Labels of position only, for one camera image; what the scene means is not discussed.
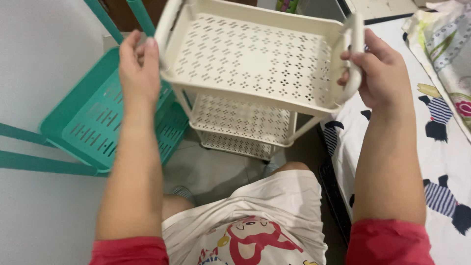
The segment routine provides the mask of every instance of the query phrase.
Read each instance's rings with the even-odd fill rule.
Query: bed
[[[427,203],[426,230],[436,264],[471,260],[471,144],[447,103],[403,41],[406,18],[368,26],[406,62],[417,121],[417,151]],[[357,93],[337,114],[321,122],[331,163],[320,168],[334,216],[348,242],[353,182],[371,111]]]

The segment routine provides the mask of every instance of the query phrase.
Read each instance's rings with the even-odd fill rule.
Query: perforated shelf tray
[[[296,127],[296,112],[204,94],[198,95],[192,114],[190,126],[195,130],[229,134],[282,147],[290,146],[286,140]]]
[[[173,67],[178,80],[315,106],[330,104],[331,48],[324,36],[198,16]]]
[[[260,158],[262,160],[271,159],[271,150],[273,148],[273,145],[259,141],[211,132],[203,134],[202,145],[207,148]]]

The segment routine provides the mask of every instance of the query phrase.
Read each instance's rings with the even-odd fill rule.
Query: teal plastic shelf
[[[40,124],[49,142],[99,172],[110,170],[118,144],[123,115],[118,65],[118,48],[110,49]],[[162,80],[161,86],[154,118],[165,164],[183,138],[188,118],[170,85]]]

